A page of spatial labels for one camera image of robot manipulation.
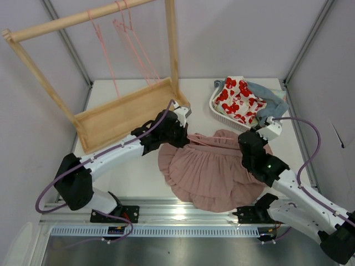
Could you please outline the pink pleated skirt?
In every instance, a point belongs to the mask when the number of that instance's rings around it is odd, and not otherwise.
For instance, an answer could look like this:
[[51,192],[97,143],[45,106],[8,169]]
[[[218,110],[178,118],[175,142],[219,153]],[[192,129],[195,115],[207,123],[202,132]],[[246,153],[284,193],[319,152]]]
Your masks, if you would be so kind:
[[[233,138],[238,143],[238,134],[229,130],[217,130],[214,136]],[[163,144],[158,167],[178,199],[204,211],[227,212],[250,205],[266,188],[243,167],[240,150]]]

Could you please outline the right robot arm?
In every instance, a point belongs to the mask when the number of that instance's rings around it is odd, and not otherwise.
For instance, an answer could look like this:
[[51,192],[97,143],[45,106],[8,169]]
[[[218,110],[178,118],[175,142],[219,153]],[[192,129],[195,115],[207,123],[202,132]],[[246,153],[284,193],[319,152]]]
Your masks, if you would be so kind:
[[262,206],[269,217],[312,238],[334,262],[347,264],[354,256],[354,212],[299,183],[289,165],[266,152],[267,142],[257,132],[244,132],[238,143],[243,167],[294,203],[291,206],[274,195],[266,195]]

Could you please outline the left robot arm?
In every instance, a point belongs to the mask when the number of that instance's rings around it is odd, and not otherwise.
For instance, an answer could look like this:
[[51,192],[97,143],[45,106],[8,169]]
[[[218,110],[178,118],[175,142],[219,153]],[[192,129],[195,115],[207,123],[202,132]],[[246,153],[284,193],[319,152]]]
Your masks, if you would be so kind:
[[66,155],[54,185],[65,206],[72,211],[88,207],[100,215],[119,216],[123,207],[117,196],[94,188],[94,181],[113,167],[155,151],[163,144],[177,148],[188,144],[187,118],[190,114],[187,107],[163,110],[155,120],[147,121],[107,149],[83,157],[73,153]]

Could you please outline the white laundry basket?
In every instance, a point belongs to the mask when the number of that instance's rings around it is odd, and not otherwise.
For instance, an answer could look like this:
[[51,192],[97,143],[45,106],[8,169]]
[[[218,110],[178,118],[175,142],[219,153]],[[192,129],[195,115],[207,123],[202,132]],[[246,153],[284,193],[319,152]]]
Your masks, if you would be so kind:
[[[286,92],[283,90],[278,90],[278,89],[269,89],[271,90],[276,96],[278,96],[280,99],[282,99],[284,102],[286,102]],[[226,116],[225,114],[222,114],[218,112],[214,108],[213,100],[216,98],[216,96],[219,94],[219,85],[214,85],[214,92],[212,93],[210,100],[209,100],[209,108],[211,111],[212,116],[218,120],[219,122],[232,127],[236,130],[239,130],[241,132],[245,132],[250,129],[249,125],[241,124],[238,121]]]

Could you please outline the blue denim garment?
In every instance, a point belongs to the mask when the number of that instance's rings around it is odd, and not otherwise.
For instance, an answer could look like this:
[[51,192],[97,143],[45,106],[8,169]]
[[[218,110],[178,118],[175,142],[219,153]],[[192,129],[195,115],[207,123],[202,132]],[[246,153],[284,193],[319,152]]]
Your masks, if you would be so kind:
[[272,90],[245,79],[215,80],[212,107],[244,125],[263,124],[269,116],[281,117],[288,104]]

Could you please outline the red floral white garment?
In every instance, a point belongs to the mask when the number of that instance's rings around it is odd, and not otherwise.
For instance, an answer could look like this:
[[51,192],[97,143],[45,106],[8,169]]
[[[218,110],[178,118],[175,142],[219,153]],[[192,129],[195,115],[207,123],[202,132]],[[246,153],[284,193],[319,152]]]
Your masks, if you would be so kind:
[[217,93],[212,97],[213,109],[243,125],[252,125],[257,113],[267,106],[264,99],[249,89],[243,76],[215,80],[214,87]]

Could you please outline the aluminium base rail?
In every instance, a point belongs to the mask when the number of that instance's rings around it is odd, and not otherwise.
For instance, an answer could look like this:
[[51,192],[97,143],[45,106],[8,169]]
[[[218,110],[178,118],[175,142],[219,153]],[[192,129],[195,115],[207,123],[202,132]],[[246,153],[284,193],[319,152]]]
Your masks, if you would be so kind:
[[[140,226],[238,226],[238,217],[232,212],[213,213],[195,208],[191,203],[173,198],[124,198],[125,206],[138,206],[134,211]],[[71,211],[63,207],[57,211],[43,214],[40,224],[51,225],[88,225],[98,212],[84,207]]]

